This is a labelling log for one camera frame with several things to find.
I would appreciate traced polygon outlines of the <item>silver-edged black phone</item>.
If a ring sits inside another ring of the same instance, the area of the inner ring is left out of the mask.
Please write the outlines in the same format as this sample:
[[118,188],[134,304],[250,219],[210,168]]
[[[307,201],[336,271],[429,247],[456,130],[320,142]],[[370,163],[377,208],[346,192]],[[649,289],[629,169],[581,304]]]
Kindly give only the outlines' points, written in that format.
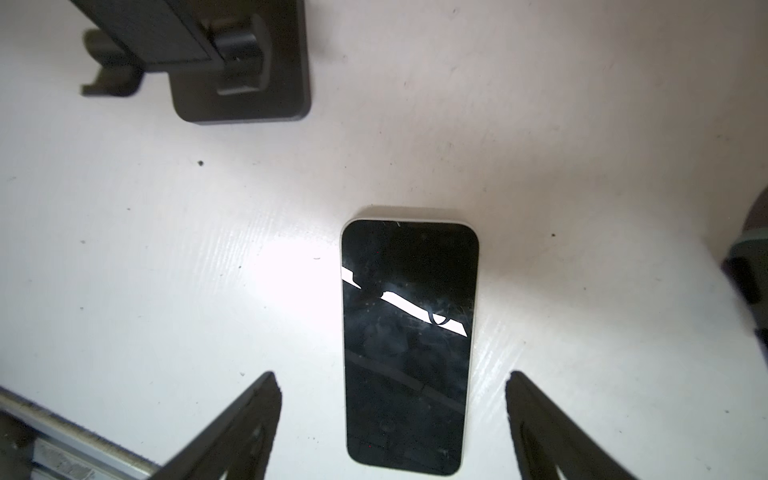
[[462,462],[479,240],[461,223],[356,219],[341,235],[346,448],[450,476]]

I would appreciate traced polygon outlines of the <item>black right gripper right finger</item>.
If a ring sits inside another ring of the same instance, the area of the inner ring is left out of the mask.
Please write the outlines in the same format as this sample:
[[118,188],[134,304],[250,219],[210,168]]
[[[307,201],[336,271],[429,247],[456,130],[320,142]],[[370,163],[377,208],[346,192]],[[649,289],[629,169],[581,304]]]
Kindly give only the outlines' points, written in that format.
[[523,479],[632,479],[521,371],[506,382],[507,414]]

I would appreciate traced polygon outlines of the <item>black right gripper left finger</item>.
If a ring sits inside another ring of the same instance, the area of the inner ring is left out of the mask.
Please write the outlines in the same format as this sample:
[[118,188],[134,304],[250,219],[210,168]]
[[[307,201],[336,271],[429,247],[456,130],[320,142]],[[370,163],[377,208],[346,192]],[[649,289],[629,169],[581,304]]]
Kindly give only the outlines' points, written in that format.
[[266,372],[152,477],[264,478],[281,407],[275,374]]

